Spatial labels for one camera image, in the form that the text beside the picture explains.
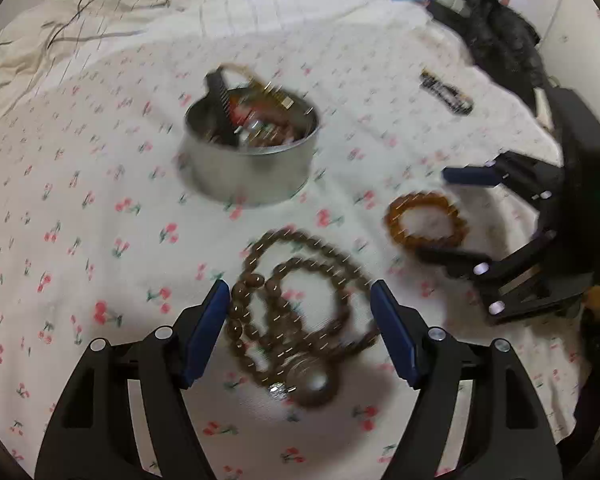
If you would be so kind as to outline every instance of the jewelry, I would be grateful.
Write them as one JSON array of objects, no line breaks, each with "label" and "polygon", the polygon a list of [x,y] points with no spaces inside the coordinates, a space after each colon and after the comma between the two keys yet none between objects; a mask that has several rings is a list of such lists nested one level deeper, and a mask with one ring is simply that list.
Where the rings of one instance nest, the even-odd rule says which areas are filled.
[{"label": "jewelry", "polygon": [[[426,236],[410,235],[407,229],[400,224],[400,217],[409,209],[415,207],[433,206],[442,209],[451,220],[454,233],[442,238],[429,238]],[[466,220],[458,216],[458,209],[438,193],[409,193],[396,198],[384,216],[384,223],[389,229],[389,234],[394,242],[402,245],[407,250],[413,250],[422,245],[437,245],[443,247],[458,247],[469,232]]]},{"label": "jewelry", "polygon": [[[265,280],[255,269],[260,257],[278,241],[304,244],[309,250],[321,253],[327,261],[290,258],[277,265],[272,276]],[[355,283],[368,299],[371,280],[348,254],[339,252],[318,237],[288,228],[264,233],[252,245],[243,269],[232,288],[232,304],[225,328],[240,367],[256,384],[267,387],[272,396],[284,398],[288,395],[296,404],[307,408],[327,403],[338,391],[338,364],[369,348],[378,338],[378,327],[372,321],[359,341],[343,346],[333,340],[350,319],[347,284]],[[302,316],[282,297],[281,281],[293,270],[319,273],[328,278],[334,288],[336,316],[324,328],[312,333],[304,330]],[[267,305],[265,333],[260,333],[253,324],[249,311],[251,297],[260,289]],[[254,360],[246,354],[243,334],[256,342],[266,355],[269,362],[266,370],[258,370]]]}]

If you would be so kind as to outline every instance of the metal tin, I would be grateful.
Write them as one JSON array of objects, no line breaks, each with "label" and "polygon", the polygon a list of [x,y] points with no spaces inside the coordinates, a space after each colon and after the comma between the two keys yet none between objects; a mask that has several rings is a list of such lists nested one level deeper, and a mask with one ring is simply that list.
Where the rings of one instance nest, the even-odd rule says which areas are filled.
[{"label": "metal tin", "polygon": [[[249,88],[234,88],[244,95]],[[318,139],[318,115],[305,99],[287,92],[294,103],[288,110],[294,127],[306,131],[303,139],[272,148],[240,149],[208,142],[214,118],[205,98],[195,102],[185,116],[184,149],[192,162],[192,177],[200,191],[222,202],[264,205],[295,195],[311,173]]]}]

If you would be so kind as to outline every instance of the bed sheet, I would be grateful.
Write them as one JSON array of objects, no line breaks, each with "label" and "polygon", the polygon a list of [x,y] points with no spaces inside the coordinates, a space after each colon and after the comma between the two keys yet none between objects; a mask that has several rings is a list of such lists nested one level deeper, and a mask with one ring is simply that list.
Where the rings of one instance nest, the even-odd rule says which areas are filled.
[{"label": "bed sheet", "polygon": [[[21,36],[0,47],[0,438],[26,471],[91,339],[118,344],[172,323],[216,278],[235,281],[251,241],[286,225],[351,252],[428,324],[471,342],[508,338],[556,439],[570,432],[582,373],[574,322],[491,328],[467,283],[419,264],[382,227],[399,194],[438,190],[468,219],[468,248],[498,257],[533,232],[532,211],[504,190],[440,179],[447,164],[481,163],[502,149],[559,159],[519,99],[468,63],[457,36],[409,2],[96,1],[50,48],[54,26],[41,32],[36,20],[53,8],[63,23],[78,0],[30,13]],[[104,30],[126,35],[103,38]],[[308,92],[320,112],[312,175],[279,205],[216,203],[187,185],[184,112],[205,93],[205,73],[226,61]],[[422,68],[469,94],[472,114],[453,116],[422,92]],[[272,248],[260,269],[293,250]],[[331,315],[324,283],[293,275],[283,288],[309,326]],[[355,298],[345,338],[369,319]],[[312,412],[269,397],[228,348],[222,335],[184,393],[219,479],[381,477],[416,399],[382,342],[347,364],[337,398]],[[458,457],[469,394],[462,384],[440,472]],[[158,473],[137,387],[131,399],[142,463]]]}]

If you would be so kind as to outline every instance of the black cloth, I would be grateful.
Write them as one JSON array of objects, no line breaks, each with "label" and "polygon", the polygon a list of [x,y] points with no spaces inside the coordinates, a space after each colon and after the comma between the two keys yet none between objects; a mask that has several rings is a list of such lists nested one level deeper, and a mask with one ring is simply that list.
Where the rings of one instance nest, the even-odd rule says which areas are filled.
[{"label": "black cloth", "polygon": [[430,2],[427,10],[462,37],[480,69],[535,114],[534,87],[543,88],[546,82],[535,29],[498,0],[465,1],[471,11],[468,18],[437,2]]}]

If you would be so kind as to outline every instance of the wall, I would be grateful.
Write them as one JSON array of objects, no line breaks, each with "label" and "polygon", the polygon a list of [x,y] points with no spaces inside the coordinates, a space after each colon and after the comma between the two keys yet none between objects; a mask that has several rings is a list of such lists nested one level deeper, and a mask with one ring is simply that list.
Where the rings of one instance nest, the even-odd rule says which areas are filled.
[{"label": "wall", "polygon": [[600,121],[600,11],[593,0],[562,0],[540,53],[547,74],[577,90]]},{"label": "wall", "polygon": [[[600,121],[600,11],[593,0],[501,1],[542,37],[539,51],[547,74],[576,90]],[[463,2],[454,0],[452,6],[459,10]]]}]

